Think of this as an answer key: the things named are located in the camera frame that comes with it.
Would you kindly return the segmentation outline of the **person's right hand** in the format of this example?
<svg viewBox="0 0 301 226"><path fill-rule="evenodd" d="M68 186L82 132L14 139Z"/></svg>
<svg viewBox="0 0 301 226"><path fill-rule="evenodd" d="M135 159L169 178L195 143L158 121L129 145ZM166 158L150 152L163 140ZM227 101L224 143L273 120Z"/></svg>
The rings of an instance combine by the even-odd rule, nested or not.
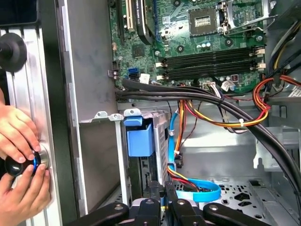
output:
<svg viewBox="0 0 301 226"><path fill-rule="evenodd" d="M15 188L13 177L4 174L0 180L0 224L16 226L40 213L51 200L50 174L41 164L32 177L33 166L29 165Z"/></svg>

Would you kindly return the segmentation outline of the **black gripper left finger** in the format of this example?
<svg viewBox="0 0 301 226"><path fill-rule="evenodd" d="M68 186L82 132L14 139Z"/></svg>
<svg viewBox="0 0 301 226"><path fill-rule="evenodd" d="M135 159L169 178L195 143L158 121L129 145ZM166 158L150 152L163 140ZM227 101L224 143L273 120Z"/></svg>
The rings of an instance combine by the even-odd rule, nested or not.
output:
<svg viewBox="0 0 301 226"><path fill-rule="evenodd" d="M149 186L149 195L132 202L132 206L114 202L70 222L69 226L160 226L161 199L165 190L157 181Z"/></svg>

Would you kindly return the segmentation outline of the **person's left hand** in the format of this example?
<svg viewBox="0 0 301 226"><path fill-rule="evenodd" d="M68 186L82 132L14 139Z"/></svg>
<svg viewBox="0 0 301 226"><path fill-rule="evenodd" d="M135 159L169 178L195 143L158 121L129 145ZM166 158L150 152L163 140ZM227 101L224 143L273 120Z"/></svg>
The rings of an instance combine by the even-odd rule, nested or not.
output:
<svg viewBox="0 0 301 226"><path fill-rule="evenodd" d="M11 157L23 163L33 160L33 151L40 151L38 131L31 118L23 111L0 104L0 157Z"/></svg>

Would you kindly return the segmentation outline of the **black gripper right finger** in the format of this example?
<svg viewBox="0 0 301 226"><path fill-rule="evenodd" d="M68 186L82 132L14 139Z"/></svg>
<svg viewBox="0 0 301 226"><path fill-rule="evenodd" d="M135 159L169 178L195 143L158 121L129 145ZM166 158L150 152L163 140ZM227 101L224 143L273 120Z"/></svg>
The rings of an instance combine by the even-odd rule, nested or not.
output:
<svg viewBox="0 0 301 226"><path fill-rule="evenodd" d="M169 226L267 226L241 211L212 202L200 210L193 201L179 199L172 182L165 182L166 217Z"/></svg>

